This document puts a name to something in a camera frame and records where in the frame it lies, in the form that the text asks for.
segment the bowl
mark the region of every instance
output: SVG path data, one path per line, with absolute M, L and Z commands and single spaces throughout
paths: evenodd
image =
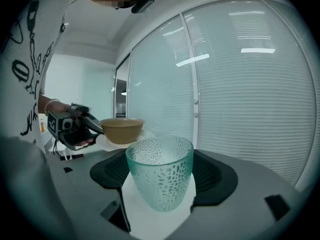
M 136 118 L 110 118 L 100 121 L 104 135 L 115 144 L 134 142 L 141 133 L 144 121 Z

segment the ceiling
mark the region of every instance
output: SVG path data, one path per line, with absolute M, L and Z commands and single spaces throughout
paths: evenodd
M 68 24 L 57 53 L 115 64 L 122 40 L 141 17 L 145 16 L 132 14 L 131 8 L 115 10 L 91 0 L 77 0 L 65 12 Z

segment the white graphic t-shirt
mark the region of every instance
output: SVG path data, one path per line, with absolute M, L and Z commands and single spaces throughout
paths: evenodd
M 0 47 L 0 135 L 42 151 L 38 97 L 68 2 L 31 0 Z

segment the textured glass cup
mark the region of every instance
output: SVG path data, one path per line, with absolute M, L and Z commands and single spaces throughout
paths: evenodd
M 190 141 L 174 136 L 147 138 L 131 144 L 125 154 L 134 183 L 150 207 L 169 212 L 180 205 L 194 160 Z

